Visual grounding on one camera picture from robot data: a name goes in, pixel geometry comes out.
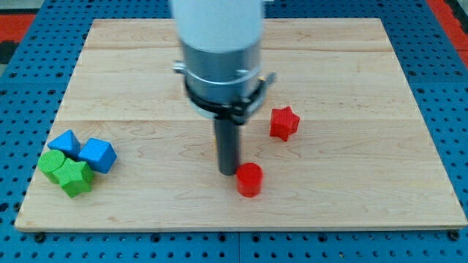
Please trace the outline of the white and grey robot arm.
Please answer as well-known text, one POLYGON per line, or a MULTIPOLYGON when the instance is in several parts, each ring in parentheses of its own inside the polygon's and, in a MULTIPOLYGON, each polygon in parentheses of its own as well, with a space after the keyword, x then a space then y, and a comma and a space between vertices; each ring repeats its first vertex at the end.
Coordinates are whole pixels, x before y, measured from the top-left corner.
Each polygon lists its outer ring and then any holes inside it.
POLYGON ((171 0, 189 100, 201 115, 243 125, 262 106, 268 86, 261 76, 262 0, 171 0))

